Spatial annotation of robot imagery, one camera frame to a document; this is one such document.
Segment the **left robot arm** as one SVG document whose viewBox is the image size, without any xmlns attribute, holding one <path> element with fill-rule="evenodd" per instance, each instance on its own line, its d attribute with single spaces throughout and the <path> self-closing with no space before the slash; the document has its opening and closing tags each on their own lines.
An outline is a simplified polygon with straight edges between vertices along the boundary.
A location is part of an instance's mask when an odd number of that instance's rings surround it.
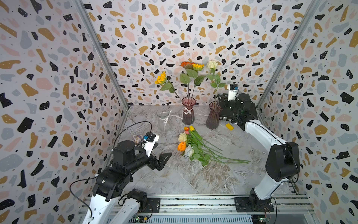
<svg viewBox="0 0 358 224">
<path fill-rule="evenodd" d="M 120 199 L 125 202 L 112 219 L 113 223 L 126 224 L 132 217 L 147 207 L 147 193 L 138 189 L 123 195 L 124 188 L 133 181 L 133 174 L 142 167 L 161 171 L 172 153 L 163 153 L 157 158 L 152 149 L 157 147 L 152 141 L 137 146 L 133 141 L 122 141 L 113 149 L 113 160 L 96 178 L 84 224 L 103 224 L 107 221 L 114 206 Z"/>
</svg>

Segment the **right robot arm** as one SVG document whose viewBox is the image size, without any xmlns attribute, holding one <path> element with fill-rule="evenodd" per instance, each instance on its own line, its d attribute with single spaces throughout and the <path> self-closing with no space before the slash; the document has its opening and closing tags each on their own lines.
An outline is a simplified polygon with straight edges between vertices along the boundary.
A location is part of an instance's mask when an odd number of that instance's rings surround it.
<svg viewBox="0 0 358 224">
<path fill-rule="evenodd" d="M 299 146 L 288 142 L 270 130 L 258 119 L 256 106 L 246 93 L 218 95 L 222 108 L 220 119 L 237 124 L 243 131 L 258 140 L 268 152 L 265 164 L 266 175 L 261 182 L 250 191 L 246 204 L 239 204 L 237 209 L 252 211 L 273 211 L 272 194 L 283 183 L 299 174 Z"/>
</svg>

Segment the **yellow sunflower large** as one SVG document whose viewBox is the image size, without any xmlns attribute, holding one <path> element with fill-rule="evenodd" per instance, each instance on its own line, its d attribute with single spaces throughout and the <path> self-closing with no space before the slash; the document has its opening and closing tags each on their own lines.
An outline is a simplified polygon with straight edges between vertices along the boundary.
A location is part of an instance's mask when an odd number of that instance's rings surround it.
<svg viewBox="0 0 358 224">
<path fill-rule="evenodd" d="M 199 86 L 203 82 L 203 80 L 205 78 L 204 75 L 199 75 L 199 72 L 204 69 L 205 65 L 204 64 L 198 64 L 198 63 L 193 63 L 192 66 L 193 66 L 193 70 L 195 72 L 193 95 L 192 95 L 192 97 L 194 97 L 194 92 L 195 92 L 196 87 Z"/>
</svg>

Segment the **white rose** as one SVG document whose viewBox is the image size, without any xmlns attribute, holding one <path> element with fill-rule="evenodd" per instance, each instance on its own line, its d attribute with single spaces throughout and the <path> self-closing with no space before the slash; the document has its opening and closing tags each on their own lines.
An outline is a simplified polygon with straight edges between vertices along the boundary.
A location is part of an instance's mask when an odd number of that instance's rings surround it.
<svg viewBox="0 0 358 224">
<path fill-rule="evenodd" d="M 208 165 L 210 162 L 217 162 L 222 164 L 249 164 L 248 160 L 241 159 L 230 159 L 215 153 L 211 149 L 198 148 L 196 145 L 188 145 L 182 156 L 189 158 L 190 161 L 199 161 L 203 167 Z"/>
</svg>

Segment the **yellow sunflower small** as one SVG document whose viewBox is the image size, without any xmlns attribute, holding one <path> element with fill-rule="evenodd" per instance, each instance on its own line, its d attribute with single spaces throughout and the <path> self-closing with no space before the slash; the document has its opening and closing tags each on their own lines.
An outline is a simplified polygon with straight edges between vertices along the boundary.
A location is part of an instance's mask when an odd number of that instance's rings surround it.
<svg viewBox="0 0 358 224">
<path fill-rule="evenodd" d="M 173 83 L 169 80 L 167 73 L 163 71 L 156 79 L 155 84 L 160 85 L 161 91 L 169 91 L 170 93 L 174 93 L 180 100 L 182 98 L 177 94 Z"/>
</svg>

